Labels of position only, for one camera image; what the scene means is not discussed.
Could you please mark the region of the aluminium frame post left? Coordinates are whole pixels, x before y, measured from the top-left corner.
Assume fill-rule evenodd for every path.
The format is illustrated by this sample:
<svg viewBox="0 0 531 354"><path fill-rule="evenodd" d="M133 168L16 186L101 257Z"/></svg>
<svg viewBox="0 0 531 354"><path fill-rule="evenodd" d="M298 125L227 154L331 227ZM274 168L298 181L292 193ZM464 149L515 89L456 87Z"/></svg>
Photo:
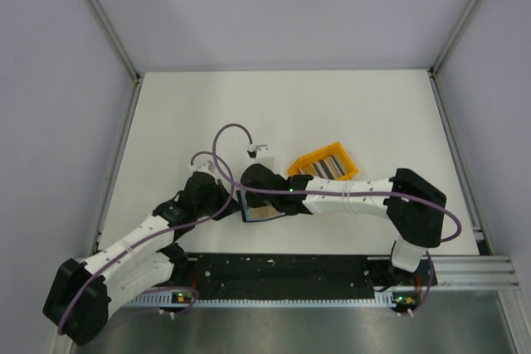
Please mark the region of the aluminium frame post left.
<svg viewBox="0 0 531 354"><path fill-rule="evenodd" d="M141 79L141 74L134 65L131 57L125 49L125 46L119 38L118 32L115 30L108 13L103 7L100 0L85 0L91 14L96 23L104 33L105 39L109 43L111 49L118 57L119 62L124 67L127 75L133 82L138 82Z"/></svg>

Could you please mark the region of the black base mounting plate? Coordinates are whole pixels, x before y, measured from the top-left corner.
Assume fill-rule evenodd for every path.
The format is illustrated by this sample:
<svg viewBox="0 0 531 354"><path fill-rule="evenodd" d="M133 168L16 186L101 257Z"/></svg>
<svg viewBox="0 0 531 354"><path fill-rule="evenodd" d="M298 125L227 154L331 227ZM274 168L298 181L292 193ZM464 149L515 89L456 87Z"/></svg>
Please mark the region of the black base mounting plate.
<svg viewBox="0 0 531 354"><path fill-rule="evenodd" d="M427 259L407 272L384 257L190 253L166 286L193 287L201 300L329 300L373 298L381 289L437 284Z"/></svg>

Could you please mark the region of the aluminium frame post right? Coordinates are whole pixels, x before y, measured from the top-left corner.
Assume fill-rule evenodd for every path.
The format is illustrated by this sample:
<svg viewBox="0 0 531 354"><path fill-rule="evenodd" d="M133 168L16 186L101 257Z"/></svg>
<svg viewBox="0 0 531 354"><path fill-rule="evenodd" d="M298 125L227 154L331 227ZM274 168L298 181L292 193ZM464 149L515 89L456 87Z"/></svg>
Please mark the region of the aluminium frame post right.
<svg viewBox="0 0 531 354"><path fill-rule="evenodd" d="M438 53L432 67L429 69L431 76L436 76L441 71L460 39L465 34L468 26L471 24L475 14L479 11L483 1L484 0L468 1L456 24L453 26L450 35L441 48L441 51Z"/></svg>

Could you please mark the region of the black leather card holder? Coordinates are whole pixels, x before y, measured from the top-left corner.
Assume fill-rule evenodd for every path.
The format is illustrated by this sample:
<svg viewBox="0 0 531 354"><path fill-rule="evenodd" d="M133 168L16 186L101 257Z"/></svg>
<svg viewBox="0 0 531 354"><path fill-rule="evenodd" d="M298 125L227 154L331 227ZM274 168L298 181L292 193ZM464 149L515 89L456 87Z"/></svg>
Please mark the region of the black leather card holder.
<svg viewBox="0 0 531 354"><path fill-rule="evenodd" d="M286 217L285 213L277 211L273 206L251 207L242 191L236 192L237 199L241 205L241 220L243 223L258 223L273 221Z"/></svg>

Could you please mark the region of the aluminium frame post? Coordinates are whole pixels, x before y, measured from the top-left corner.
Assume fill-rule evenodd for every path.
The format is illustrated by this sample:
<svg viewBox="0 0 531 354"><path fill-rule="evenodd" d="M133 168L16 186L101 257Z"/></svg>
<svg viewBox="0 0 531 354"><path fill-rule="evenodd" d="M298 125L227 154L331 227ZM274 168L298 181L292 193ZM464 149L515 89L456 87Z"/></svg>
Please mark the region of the aluminium frame post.
<svg viewBox="0 0 531 354"><path fill-rule="evenodd" d="M134 65L131 57L125 49L125 46L119 38L118 32L115 30L108 13L103 7L100 0L85 0L91 14L96 23L104 33L105 39L109 43L111 49L118 57L119 62L124 67L127 75L133 82L138 82L141 79L141 74Z"/></svg>
<svg viewBox="0 0 531 354"><path fill-rule="evenodd" d="M475 14L479 11L483 1L484 0L468 1L456 24L453 26L450 35L441 48L441 51L438 53L432 67L429 69L431 76L436 76L441 71L460 39L465 34L468 26L471 24Z"/></svg>

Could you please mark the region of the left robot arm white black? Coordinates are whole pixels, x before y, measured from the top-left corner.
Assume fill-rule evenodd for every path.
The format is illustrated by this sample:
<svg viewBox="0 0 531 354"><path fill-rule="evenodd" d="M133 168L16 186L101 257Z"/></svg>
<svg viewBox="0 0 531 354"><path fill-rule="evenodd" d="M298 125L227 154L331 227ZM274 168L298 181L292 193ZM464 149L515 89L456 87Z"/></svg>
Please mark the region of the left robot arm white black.
<svg viewBox="0 0 531 354"><path fill-rule="evenodd" d="M194 172L175 197L157 205L126 236L88 258L66 260L56 272L44 316L82 346L141 293L191 283L178 240L202 219L220 220L239 211L233 194L211 173Z"/></svg>

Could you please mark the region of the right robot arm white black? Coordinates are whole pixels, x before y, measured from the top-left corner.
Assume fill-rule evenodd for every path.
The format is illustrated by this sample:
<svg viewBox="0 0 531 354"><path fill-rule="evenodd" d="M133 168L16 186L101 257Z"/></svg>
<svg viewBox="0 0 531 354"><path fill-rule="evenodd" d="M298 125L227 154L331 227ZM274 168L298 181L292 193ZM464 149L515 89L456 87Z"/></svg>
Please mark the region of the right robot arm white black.
<svg viewBox="0 0 531 354"><path fill-rule="evenodd" d="M413 279L424 254L441 244L446 195L411 169L398 168L388 179L355 182L306 174L284 178L253 164L243 172L241 185L249 189L250 206L270 205L287 216L344 212L389 220L398 237L387 274L397 284Z"/></svg>

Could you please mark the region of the yellow plastic bin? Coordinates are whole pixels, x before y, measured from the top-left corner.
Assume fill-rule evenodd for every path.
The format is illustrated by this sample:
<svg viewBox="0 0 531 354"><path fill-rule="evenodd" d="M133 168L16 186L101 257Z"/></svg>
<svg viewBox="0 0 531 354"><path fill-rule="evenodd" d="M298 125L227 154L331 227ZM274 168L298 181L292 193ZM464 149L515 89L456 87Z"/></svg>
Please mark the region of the yellow plastic bin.
<svg viewBox="0 0 531 354"><path fill-rule="evenodd" d="M287 173L344 181L356 176L358 168L343 145L336 142L298 158Z"/></svg>

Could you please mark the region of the aluminium frame rail front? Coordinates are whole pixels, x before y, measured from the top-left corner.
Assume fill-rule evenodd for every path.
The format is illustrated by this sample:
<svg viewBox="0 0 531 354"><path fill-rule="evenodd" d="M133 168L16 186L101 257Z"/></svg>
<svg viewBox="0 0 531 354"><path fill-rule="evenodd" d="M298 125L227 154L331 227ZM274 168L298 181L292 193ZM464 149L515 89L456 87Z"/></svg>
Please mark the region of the aluminium frame rail front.
<svg viewBox="0 0 531 354"><path fill-rule="evenodd" d="M427 259L435 271L434 286L466 285L494 286L514 285L516 278L508 260L489 257L439 257Z"/></svg>

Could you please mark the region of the stack of cards in bin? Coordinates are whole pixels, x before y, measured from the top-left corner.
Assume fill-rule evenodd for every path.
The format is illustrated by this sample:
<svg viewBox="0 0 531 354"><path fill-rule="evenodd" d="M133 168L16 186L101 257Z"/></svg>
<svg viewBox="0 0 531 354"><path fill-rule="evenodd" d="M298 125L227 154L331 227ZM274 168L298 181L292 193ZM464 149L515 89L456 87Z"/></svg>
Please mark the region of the stack of cards in bin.
<svg viewBox="0 0 531 354"><path fill-rule="evenodd" d="M307 163L299 167L297 171L300 174L309 174L315 177L334 180L348 179L349 174L349 171L335 155Z"/></svg>

